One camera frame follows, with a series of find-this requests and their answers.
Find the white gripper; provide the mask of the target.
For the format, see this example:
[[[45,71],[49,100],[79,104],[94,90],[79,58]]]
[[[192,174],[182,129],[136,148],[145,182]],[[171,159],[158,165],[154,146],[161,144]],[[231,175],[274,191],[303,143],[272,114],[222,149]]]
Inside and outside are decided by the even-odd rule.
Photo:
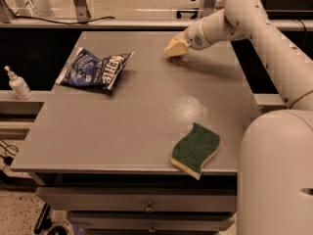
[[[186,55],[189,49],[189,46],[186,44],[187,42],[194,50],[202,50],[212,45],[205,37],[203,20],[192,23],[185,31],[174,36],[172,42],[165,47],[164,53],[168,57]]]

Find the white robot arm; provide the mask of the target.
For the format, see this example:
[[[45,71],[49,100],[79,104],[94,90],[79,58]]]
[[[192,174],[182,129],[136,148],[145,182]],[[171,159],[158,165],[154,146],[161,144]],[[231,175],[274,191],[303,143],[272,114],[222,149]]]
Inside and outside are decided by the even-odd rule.
[[[246,38],[276,91],[258,94],[263,115],[239,153],[237,235],[313,235],[313,61],[268,19],[260,0],[226,0],[164,52],[182,56]]]

